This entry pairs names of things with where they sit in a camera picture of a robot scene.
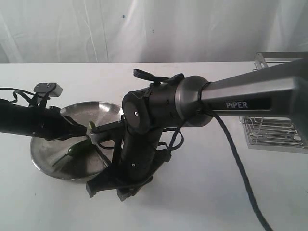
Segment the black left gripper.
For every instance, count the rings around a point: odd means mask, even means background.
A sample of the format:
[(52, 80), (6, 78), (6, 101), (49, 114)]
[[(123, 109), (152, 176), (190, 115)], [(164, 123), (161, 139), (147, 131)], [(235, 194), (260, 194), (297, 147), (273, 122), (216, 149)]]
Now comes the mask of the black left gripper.
[(85, 136), (87, 128), (69, 116), (61, 115), (60, 108), (24, 107), (19, 112), (19, 134), (44, 138), (47, 141), (67, 140)]

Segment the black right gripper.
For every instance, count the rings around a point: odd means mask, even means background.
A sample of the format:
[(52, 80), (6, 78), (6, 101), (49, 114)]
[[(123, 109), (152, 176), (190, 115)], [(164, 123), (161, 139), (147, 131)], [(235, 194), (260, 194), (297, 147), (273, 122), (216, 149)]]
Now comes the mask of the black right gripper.
[[(139, 190), (150, 183), (151, 175), (171, 159), (167, 149), (157, 150), (163, 128), (154, 128), (144, 134), (139, 134), (127, 127), (124, 132), (123, 148), (119, 163), (108, 166), (96, 177), (86, 182), (86, 190), (92, 198), (100, 191), (117, 189), (117, 196), (121, 202), (135, 196)], [(120, 182), (124, 185), (141, 185), (118, 189)]]

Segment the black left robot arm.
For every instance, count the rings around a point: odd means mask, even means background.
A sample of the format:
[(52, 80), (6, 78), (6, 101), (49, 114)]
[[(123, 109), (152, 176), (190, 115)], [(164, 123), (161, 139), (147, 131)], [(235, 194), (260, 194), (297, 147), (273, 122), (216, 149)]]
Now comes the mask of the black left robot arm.
[(85, 136), (87, 128), (62, 115), (58, 107), (25, 107), (1, 100), (0, 131), (53, 141)]

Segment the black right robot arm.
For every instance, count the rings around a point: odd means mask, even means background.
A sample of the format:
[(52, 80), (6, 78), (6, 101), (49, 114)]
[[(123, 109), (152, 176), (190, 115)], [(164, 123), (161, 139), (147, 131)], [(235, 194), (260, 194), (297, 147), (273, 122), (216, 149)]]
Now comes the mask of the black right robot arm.
[(306, 58), (210, 82), (201, 76), (158, 77), (135, 69), (147, 88), (130, 91), (122, 100), (117, 122), (96, 126), (90, 139), (114, 142), (111, 164), (89, 180), (89, 196), (117, 190), (120, 200), (135, 195), (176, 149), (163, 150), (161, 135), (183, 127), (202, 127), (221, 116), (286, 117), (303, 135), (308, 133), (308, 61)]

